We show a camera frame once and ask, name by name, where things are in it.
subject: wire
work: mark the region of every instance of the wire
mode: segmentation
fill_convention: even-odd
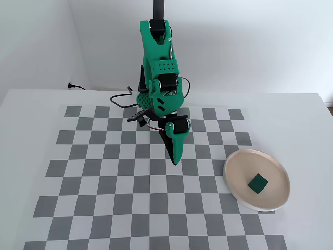
[[[131,87],[127,87],[127,89],[129,90],[129,94],[120,94],[120,95],[114,95],[110,98],[110,101],[112,101],[114,104],[116,104],[118,107],[121,107],[121,108],[130,108],[130,107],[134,107],[134,106],[137,106],[139,105],[139,103],[134,103],[134,104],[131,104],[131,105],[128,105],[128,106],[121,106],[120,104],[116,103],[114,100],[112,100],[113,98],[115,97],[119,97],[119,96],[126,96],[126,95],[132,95],[132,89]]]
[[[185,98],[187,97],[188,93],[189,93],[189,89],[190,89],[190,87],[191,87],[191,83],[190,83],[189,80],[188,80],[187,78],[185,78],[185,77],[180,77],[180,78],[185,79],[185,80],[188,82],[188,90],[187,90],[186,95],[184,96],[184,99],[185,99]]]

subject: green cube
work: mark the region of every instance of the green cube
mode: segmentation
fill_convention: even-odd
[[[257,173],[257,175],[248,184],[248,187],[255,191],[257,194],[259,194],[266,187],[267,183],[268,180],[266,180]]]

